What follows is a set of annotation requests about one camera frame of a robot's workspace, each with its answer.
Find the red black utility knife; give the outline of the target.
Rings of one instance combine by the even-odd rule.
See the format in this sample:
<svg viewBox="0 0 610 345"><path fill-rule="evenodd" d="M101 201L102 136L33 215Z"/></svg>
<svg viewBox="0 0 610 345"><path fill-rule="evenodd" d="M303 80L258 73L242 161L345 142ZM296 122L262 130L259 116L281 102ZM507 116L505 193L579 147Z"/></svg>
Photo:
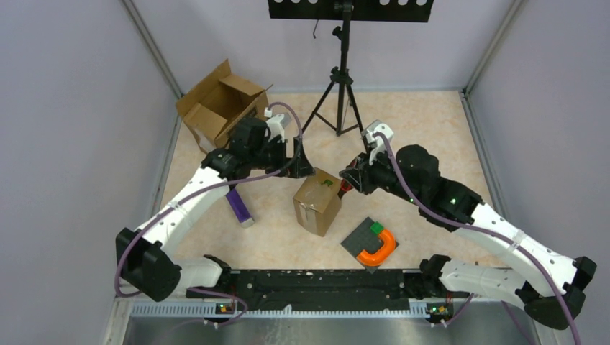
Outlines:
<svg viewBox="0 0 610 345"><path fill-rule="evenodd" d="M340 189L337 193L338 198L342 199L346 193L349 193L353 189L353 186L346 179L342 179L340 182Z"/></svg>

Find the small cardboard box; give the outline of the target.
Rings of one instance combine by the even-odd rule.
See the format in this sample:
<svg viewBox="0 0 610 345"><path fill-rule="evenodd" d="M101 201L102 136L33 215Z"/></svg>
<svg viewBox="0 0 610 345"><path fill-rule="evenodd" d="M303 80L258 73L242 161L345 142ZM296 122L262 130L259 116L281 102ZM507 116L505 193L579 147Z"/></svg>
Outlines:
<svg viewBox="0 0 610 345"><path fill-rule="evenodd" d="M293 197L298 224L309 233L324 237L342 207L341 180L316 167Z"/></svg>

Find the purple rectangular box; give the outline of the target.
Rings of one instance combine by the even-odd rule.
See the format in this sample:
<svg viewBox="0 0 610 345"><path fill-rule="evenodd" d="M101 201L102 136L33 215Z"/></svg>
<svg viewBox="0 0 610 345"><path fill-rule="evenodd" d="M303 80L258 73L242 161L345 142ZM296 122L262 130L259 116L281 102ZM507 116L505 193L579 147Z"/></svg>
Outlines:
<svg viewBox="0 0 610 345"><path fill-rule="evenodd" d="M247 228L255 223L251 213L249 212L245 202L241 198L236 188L231 189L228 194L226 194L226 199L240 226Z"/></svg>

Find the large cardboard express box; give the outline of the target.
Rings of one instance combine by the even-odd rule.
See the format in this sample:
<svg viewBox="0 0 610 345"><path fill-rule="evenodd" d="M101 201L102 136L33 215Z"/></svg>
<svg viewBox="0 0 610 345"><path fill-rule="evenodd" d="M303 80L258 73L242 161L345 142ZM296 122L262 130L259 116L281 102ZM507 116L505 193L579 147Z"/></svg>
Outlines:
<svg viewBox="0 0 610 345"><path fill-rule="evenodd" d="M176 101L176 110L202 152L228 142L243 118L264 119L269 100L266 90L235 74L228 59Z"/></svg>

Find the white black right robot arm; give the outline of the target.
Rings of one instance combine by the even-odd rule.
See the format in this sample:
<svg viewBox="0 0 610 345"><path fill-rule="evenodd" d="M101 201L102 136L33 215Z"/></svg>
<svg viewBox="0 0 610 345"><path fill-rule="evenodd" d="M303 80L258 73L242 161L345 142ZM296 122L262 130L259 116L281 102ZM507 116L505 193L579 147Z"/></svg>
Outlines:
<svg viewBox="0 0 610 345"><path fill-rule="evenodd" d="M559 254L509 223L476 192L444 178L425 148L409 145L395 156L362 153L340 176L362 194L381 189L416 204L428 222L475 242L504 264L480 267L436 254L420 264L427 294L473 293L512 304L549 328L574 324L596 263Z"/></svg>

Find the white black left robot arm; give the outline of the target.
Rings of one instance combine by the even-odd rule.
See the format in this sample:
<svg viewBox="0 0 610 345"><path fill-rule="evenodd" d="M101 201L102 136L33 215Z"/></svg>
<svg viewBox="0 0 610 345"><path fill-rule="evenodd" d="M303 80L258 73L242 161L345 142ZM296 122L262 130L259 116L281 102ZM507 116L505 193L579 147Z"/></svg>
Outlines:
<svg viewBox="0 0 610 345"><path fill-rule="evenodd" d="M150 220L137 229L122 229L115 238L115 282L124 280L155 302L169 297L181 281L183 267L173 253L194 224L236 185L263 178L305 178L314 168L304 153L302 136L293 138L293 155L286 153L285 129L292 118L247 118L230 131L228 145L209 152L194 175Z"/></svg>

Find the green block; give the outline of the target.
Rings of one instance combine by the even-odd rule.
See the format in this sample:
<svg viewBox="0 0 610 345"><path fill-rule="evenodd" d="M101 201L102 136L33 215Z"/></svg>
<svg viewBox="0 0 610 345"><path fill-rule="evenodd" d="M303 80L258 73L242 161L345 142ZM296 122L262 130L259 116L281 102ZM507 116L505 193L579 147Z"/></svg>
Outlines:
<svg viewBox="0 0 610 345"><path fill-rule="evenodd" d="M376 235L378 236L380 233L382 233L384 231L384 226L378 222L374 222L371 226L370 226L370 230Z"/></svg>

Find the grey knife holder plate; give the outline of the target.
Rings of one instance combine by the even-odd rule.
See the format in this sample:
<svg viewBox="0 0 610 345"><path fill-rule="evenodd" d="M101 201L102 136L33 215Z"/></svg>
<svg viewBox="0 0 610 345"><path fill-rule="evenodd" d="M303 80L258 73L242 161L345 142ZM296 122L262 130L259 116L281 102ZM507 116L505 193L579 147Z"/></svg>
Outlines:
<svg viewBox="0 0 610 345"><path fill-rule="evenodd" d="M370 230L370 226L378 221L374 221L372 218L365 218L351 233L347 235L347 237L341 242L342 247L356 260L356 256L360 253L361 250L366 249L367 251L374 253L377 249L379 249L382 245L381 240L377 238L377 236ZM399 242L396 239L396 249L399 246ZM378 267L368 267L363 264L360 264L367 270L369 273L373 274L377 271Z"/></svg>

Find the black tripod stand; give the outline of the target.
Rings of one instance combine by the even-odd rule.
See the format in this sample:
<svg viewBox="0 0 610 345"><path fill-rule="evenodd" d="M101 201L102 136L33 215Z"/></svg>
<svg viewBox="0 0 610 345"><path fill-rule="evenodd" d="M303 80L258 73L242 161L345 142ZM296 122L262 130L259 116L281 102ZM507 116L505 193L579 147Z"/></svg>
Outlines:
<svg viewBox="0 0 610 345"><path fill-rule="evenodd" d="M354 4L353 1L336 2L334 7L337 11L341 12L342 18L342 25L335 27L332 32L332 34L336 36L341 42L340 65L334 66L333 69L331 69L331 73L329 76L329 85L327 86L326 90L324 91L321 98L314 107L313 111L306 120L305 125L303 126L303 132L305 132L312 120L316 117L321 119L328 127L333 129L337 137L340 137L343 134L346 134L356 129L361 134L361 132L364 130L364 126L360 116L358 105L355 100L355 94L352 89L353 79L351 78L349 69L347 68L347 58L350 49L350 25L354 11ZM319 113L319 109L321 108L322 104L325 102L326 98L330 94L330 91L334 88L335 85L338 85L339 93L337 97L336 124L333 125L329 120L325 119ZM346 120L347 118L346 113L348 106L351 106L353 108L356 124L346 127L344 125L344 120Z"/></svg>

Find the black perforated tripod tray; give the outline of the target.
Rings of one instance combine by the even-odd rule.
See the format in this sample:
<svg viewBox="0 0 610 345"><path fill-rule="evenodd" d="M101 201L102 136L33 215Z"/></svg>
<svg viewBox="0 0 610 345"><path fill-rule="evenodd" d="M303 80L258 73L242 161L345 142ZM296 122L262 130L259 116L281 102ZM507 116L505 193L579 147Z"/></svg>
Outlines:
<svg viewBox="0 0 610 345"><path fill-rule="evenodd" d="M272 19L426 23L433 1L269 1Z"/></svg>

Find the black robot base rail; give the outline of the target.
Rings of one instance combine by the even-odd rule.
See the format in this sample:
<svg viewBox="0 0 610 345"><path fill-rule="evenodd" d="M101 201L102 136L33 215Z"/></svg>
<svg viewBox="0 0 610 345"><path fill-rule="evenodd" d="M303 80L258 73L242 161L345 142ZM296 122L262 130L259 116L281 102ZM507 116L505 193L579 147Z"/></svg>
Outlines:
<svg viewBox="0 0 610 345"><path fill-rule="evenodd" d="M244 300L249 311L400 311L425 298L464 298L416 270L232 270L212 291Z"/></svg>

